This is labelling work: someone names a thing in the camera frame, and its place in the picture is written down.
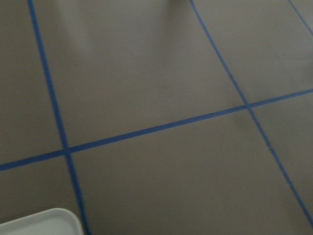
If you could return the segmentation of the cream serving tray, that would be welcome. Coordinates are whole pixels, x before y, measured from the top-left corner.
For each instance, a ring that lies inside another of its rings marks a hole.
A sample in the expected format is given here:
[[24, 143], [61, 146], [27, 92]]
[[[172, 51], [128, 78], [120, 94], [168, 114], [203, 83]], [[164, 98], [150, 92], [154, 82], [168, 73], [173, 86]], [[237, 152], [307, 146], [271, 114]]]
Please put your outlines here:
[[53, 208], [0, 225], [2, 235], [83, 235], [79, 218], [70, 210]]

